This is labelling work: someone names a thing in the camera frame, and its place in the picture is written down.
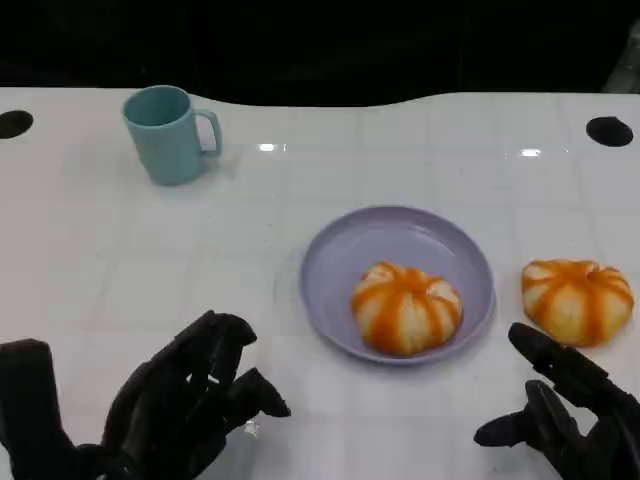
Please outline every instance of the mug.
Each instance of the mug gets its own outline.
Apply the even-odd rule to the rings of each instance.
[[[125,102],[122,115],[142,165],[160,185],[193,180],[205,169],[205,154],[215,157],[222,152],[218,117],[209,110],[194,109],[189,94],[181,88],[157,85],[139,90]],[[202,150],[196,115],[211,122],[215,150]]]

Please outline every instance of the white table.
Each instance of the white table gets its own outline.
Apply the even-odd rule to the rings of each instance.
[[[225,154],[196,182],[162,188],[121,121],[130,93],[0,90],[0,112],[35,117],[25,135],[0,140],[0,336],[51,344],[75,442],[98,441],[133,369],[213,308],[253,325],[243,368],[258,366],[293,410],[261,421],[254,479],[553,478],[526,448],[485,450],[472,436],[520,409],[535,377],[506,338],[524,320],[527,261],[605,261],[640,295],[640,139],[613,149],[584,131],[617,115],[640,134],[639,97],[456,94],[366,109],[196,99],[219,115]],[[389,203],[457,222],[495,272],[489,335],[432,367],[338,354],[296,296],[310,236]],[[635,394],[637,323],[587,352]]]

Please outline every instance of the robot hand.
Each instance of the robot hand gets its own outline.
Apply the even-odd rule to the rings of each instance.
[[[255,340],[241,318],[205,313],[129,377],[101,444],[79,447],[62,427],[48,345],[0,346],[0,442],[14,479],[192,480],[233,429],[259,412],[291,414],[255,368],[235,378]]]
[[[640,404],[616,387],[608,373],[573,348],[537,330],[514,323],[513,346],[535,371],[554,383],[555,392],[598,421],[582,436],[575,419],[545,383],[525,384],[528,403],[520,412],[480,427],[474,440],[485,447],[525,442],[542,452],[565,480],[640,479]]]

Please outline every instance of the pumpkin-shaped bun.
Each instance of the pumpkin-shaped bun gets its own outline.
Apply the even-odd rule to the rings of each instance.
[[[417,268],[387,262],[363,275],[351,308],[370,346],[401,357],[449,340],[462,316],[462,300],[451,284]]]
[[[607,342],[627,323],[633,293],[615,268],[589,260],[535,260],[522,270],[524,311],[560,343]]]

